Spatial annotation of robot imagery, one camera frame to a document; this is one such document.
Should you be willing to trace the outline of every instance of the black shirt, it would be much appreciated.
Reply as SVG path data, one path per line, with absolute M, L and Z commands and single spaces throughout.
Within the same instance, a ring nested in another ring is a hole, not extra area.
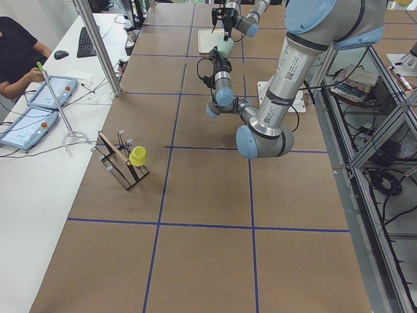
M 36 62 L 42 64 L 46 57 L 32 48 L 38 40 L 13 19 L 0 16 L 0 83 L 16 83 Z

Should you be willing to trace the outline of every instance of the yellow cup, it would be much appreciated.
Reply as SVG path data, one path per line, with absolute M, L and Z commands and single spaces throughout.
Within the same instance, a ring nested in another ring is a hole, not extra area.
M 395 0 L 396 3 L 398 3 L 399 5 L 409 5 L 412 3 L 412 0 Z
M 133 166 L 142 166 L 146 163 L 146 149 L 141 145 L 134 147 L 129 156 L 129 161 Z

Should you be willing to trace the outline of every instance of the barcode sticker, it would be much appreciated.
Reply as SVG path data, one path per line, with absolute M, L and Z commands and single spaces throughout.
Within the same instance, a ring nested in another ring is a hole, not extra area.
M 282 65 L 281 75 L 286 80 L 294 83 L 301 74 L 306 61 L 307 57 L 304 57 L 303 55 L 295 55 L 294 57 L 286 58 L 285 63 Z

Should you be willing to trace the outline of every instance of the white wall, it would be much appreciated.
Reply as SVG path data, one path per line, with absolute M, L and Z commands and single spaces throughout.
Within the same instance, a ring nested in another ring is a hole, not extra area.
M 0 0 L 0 16 L 10 16 L 54 49 L 77 17 L 68 0 Z

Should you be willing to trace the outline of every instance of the metal pole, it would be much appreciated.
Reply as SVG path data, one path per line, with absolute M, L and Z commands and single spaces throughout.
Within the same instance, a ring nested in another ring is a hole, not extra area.
M 90 35 L 91 41 L 93 42 L 94 49 L 96 50 L 98 60 L 102 65 L 104 74 L 108 79 L 111 89 L 115 96 L 118 96 L 121 92 L 121 87 L 119 80 L 115 75 L 113 65 L 111 64 L 109 55 L 107 53 L 106 47 L 100 35 L 99 30 L 96 26 L 96 21 L 94 20 L 93 12 L 91 12 L 90 5 L 88 0 L 74 0 L 74 5 L 78 14 L 81 16 L 87 33 Z
M 74 135 L 74 131 L 72 130 L 72 127 L 71 127 L 70 123 L 68 122 L 68 119 L 66 119 L 66 116 L 64 114 L 64 111 L 63 111 L 61 105 L 59 104 L 59 101 L 57 99 L 57 96 L 55 95 L 55 91 L 53 91 L 53 87 L 51 86 L 50 79 L 49 79 L 48 75 L 43 70 L 43 68 L 40 71 L 41 71 L 42 75 L 44 76 L 45 83 L 46 83 L 46 85 L 48 86 L 48 88 L 49 88 L 49 90 L 51 92 L 53 101 L 55 102 L 55 105 L 57 106 L 59 113 L 61 113 L 61 117 L 64 120 L 66 129 L 68 129 L 68 131 L 70 132 L 71 135 Z

